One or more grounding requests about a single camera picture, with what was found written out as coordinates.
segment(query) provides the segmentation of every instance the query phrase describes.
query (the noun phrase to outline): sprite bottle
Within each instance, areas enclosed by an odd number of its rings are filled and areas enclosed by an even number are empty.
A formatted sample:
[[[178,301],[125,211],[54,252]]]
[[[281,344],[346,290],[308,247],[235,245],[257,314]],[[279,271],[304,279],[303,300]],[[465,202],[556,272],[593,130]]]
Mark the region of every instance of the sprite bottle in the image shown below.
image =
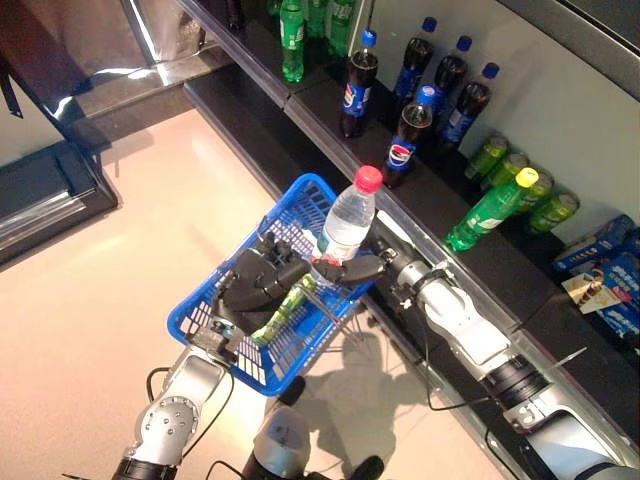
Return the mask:
[[[280,8],[280,38],[282,74],[287,82],[300,82],[304,74],[304,11],[301,0],[283,0]]]
[[[511,182],[490,190],[447,234],[447,244],[454,252],[472,248],[482,235],[489,233],[518,209],[527,189],[537,181],[538,172],[525,167]]]
[[[356,2],[355,0],[332,0],[332,2],[329,53],[337,57],[346,57],[351,15]]]
[[[309,38],[324,37],[324,19],[327,15],[328,1],[309,0],[309,21],[307,22]]]

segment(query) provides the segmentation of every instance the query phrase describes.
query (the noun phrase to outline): white wall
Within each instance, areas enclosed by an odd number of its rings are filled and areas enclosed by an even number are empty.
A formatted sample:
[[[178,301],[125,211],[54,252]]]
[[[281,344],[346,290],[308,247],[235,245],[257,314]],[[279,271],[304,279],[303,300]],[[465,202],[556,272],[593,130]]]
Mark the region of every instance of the white wall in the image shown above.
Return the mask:
[[[564,241],[618,212],[640,221],[636,100],[494,0],[377,0],[372,27],[378,32],[378,78],[387,87],[393,88],[405,45],[427,15],[438,28],[425,81],[462,34],[473,38],[473,75],[489,61],[501,68],[494,97],[465,137],[462,153],[472,154],[496,129],[549,169],[582,201],[579,212],[554,230]]]
[[[11,86],[24,118],[11,115],[0,97],[0,167],[62,140],[62,135],[13,79]]]

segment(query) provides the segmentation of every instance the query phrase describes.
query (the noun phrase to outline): black wire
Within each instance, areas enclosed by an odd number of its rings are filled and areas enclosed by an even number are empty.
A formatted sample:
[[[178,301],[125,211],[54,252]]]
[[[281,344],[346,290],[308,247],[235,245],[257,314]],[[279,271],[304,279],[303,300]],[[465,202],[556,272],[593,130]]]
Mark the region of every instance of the black wire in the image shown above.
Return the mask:
[[[445,410],[455,410],[456,408],[462,408],[462,407],[470,407],[472,405],[477,405],[479,403],[484,403],[487,402],[489,400],[491,400],[491,397],[480,397],[480,398],[476,398],[475,400],[470,400],[468,402],[462,402],[462,403],[457,403],[455,405],[448,405],[446,407],[434,407],[431,404],[431,382],[429,381],[429,343],[427,340],[427,332],[426,329],[424,330],[424,363],[425,363],[425,367],[427,369],[427,404],[429,405],[429,408],[431,410],[433,410],[434,412],[444,412]]]
[[[151,370],[149,372],[149,375],[147,375],[147,397],[149,397],[149,401],[153,402],[155,399],[153,398],[153,387],[151,386],[151,380],[153,380],[153,376],[156,373],[160,373],[160,372],[168,372],[170,370],[169,367],[157,367],[154,368],[153,370]]]
[[[424,330],[424,350],[425,350],[425,366],[427,368],[427,403],[429,404],[429,408],[433,411],[436,412],[440,412],[443,410],[453,410],[455,408],[461,408],[461,407],[467,407],[467,406],[471,406],[471,405],[477,405],[478,403],[483,403],[486,402],[488,400],[491,400],[491,397],[481,397],[478,398],[476,400],[471,400],[469,402],[464,402],[464,403],[459,403],[457,405],[450,405],[448,407],[433,407],[431,405],[431,389],[430,389],[430,384],[429,384],[429,344],[427,343],[427,331],[426,329]],[[518,476],[515,474],[515,472],[513,470],[511,470],[511,468],[509,467],[509,465],[506,464],[506,462],[502,459],[502,457],[500,457],[500,455],[498,455],[498,452],[496,452],[493,447],[491,446],[491,443],[489,443],[489,433],[491,432],[491,427],[493,427],[493,425],[495,424],[496,420],[498,419],[498,417],[500,416],[500,410],[498,410],[496,412],[496,415],[493,417],[493,420],[491,420],[491,422],[489,422],[489,425],[487,425],[487,431],[484,432],[484,443],[487,444],[487,448],[489,449],[489,451],[491,452],[491,454],[496,458],[496,460],[498,460],[502,466],[504,468],[507,469],[507,471],[513,475],[513,478],[515,478],[516,480],[519,480]]]
[[[200,440],[202,440],[202,437],[204,437],[206,435],[206,433],[209,431],[209,429],[213,426],[213,424],[215,423],[215,421],[218,419],[218,417],[220,416],[220,414],[222,413],[222,411],[224,410],[224,408],[227,406],[227,403],[229,403],[229,400],[231,400],[231,394],[233,393],[233,389],[236,386],[236,382],[235,382],[235,378],[233,377],[233,375],[231,374],[231,372],[229,371],[229,367],[227,367],[226,365],[222,364],[222,363],[218,363],[218,365],[220,365],[221,367],[223,367],[225,370],[227,370],[227,373],[229,373],[229,376],[231,377],[231,388],[229,389],[229,394],[227,395],[227,399],[224,401],[224,403],[222,404],[222,407],[220,407],[220,410],[218,410],[218,413],[216,413],[216,416],[213,417],[213,420],[211,420],[211,422],[209,422],[209,425],[207,425],[205,427],[205,429],[202,431],[202,433],[200,434],[200,436],[198,438],[196,438],[196,440],[191,444],[191,446],[187,449],[187,451],[184,453],[184,455],[182,455],[182,458],[186,458],[187,455],[189,455],[191,453],[191,450],[193,450],[195,448],[195,446],[198,444],[198,442],[200,442]]]
[[[484,432],[484,443],[487,444],[487,448],[489,449],[491,454],[496,458],[496,460],[498,460],[502,464],[504,468],[507,469],[507,471],[513,476],[513,478],[515,478],[516,480],[519,480],[519,477],[515,474],[513,470],[511,470],[509,465],[507,465],[507,463],[502,459],[502,457],[498,455],[498,452],[496,452],[493,449],[493,447],[491,446],[491,442],[489,442],[489,433],[491,432],[491,427],[493,427],[493,425],[496,423],[496,420],[498,419],[499,416],[500,416],[500,411],[498,410],[495,416],[493,417],[493,420],[491,420],[491,422],[489,422],[489,425],[487,425],[487,431]]]
[[[236,470],[235,468],[233,468],[231,465],[229,465],[227,462],[223,462],[222,460],[216,460],[215,462],[213,462],[211,464],[211,467],[209,467],[209,471],[207,472],[207,476],[205,477],[204,480],[209,480],[209,475],[211,475],[211,472],[213,472],[213,467],[215,467],[216,465],[224,465],[225,467],[227,467],[229,470],[231,470],[233,473],[235,473],[236,475],[238,475],[242,480],[246,480],[245,476],[242,475],[242,473],[240,473],[238,470]]]

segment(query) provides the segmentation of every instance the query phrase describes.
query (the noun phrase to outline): green soda can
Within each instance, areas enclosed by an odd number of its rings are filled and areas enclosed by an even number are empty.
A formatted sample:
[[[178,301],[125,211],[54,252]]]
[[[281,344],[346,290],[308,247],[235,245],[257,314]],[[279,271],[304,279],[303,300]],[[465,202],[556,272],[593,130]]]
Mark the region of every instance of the green soda can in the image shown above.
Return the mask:
[[[482,148],[471,158],[464,176],[477,182],[487,175],[498,161],[507,153],[507,139],[502,135],[491,135]]]
[[[280,38],[282,74],[287,82],[300,82],[304,74],[304,12],[301,0],[283,0],[280,9]]]
[[[531,210],[540,200],[551,193],[554,180],[549,172],[537,170],[538,181],[527,190],[527,195],[520,202],[518,213],[525,213]]]
[[[486,192],[490,188],[506,185],[516,178],[520,170],[528,166],[529,159],[524,153],[510,153],[493,167],[489,175],[482,179],[480,189]]]
[[[309,38],[324,37],[324,19],[327,16],[328,1],[309,0],[309,21],[307,22]]]
[[[556,193],[534,210],[529,220],[531,232],[548,232],[571,217],[578,208],[580,200],[573,193]]]
[[[311,274],[307,273],[300,281],[291,287],[289,293],[287,293],[278,310],[271,316],[269,322],[251,335],[251,338],[258,346],[262,347],[271,342],[280,330],[291,321],[291,317],[296,310],[305,302],[307,297],[300,288],[301,284],[312,292],[315,291],[318,286]]]

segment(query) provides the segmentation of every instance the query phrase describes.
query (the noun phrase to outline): product box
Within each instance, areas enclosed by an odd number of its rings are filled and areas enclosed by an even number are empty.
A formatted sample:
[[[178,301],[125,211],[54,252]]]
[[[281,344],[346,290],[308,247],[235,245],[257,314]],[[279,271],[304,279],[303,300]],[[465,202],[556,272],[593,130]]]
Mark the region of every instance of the product box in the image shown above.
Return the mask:
[[[640,333],[640,260],[623,252],[603,266],[605,285],[614,291],[620,303],[598,310],[598,315],[621,337]]]
[[[564,272],[590,260],[600,258],[621,247],[626,235],[634,228],[635,224],[631,218],[627,215],[620,215],[600,227],[595,233],[569,245],[553,261],[553,268]]]
[[[620,336],[640,331],[640,260],[622,252],[562,282],[584,314],[597,312]]]

